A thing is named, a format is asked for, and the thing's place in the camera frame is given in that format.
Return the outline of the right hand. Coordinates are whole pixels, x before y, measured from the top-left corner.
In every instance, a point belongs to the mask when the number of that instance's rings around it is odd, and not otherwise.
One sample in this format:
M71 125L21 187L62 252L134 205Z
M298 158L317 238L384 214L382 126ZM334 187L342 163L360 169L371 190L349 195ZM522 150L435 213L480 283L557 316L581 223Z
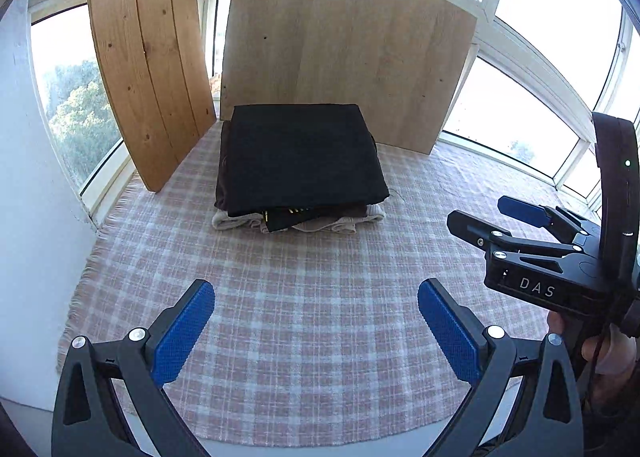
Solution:
M591 380L589 406L604 408L626 399L628 383L634 379L638 363L638 342L620 332L615 326L608 328L603 339L592 337L582 344L582 357L588 363L596 362Z

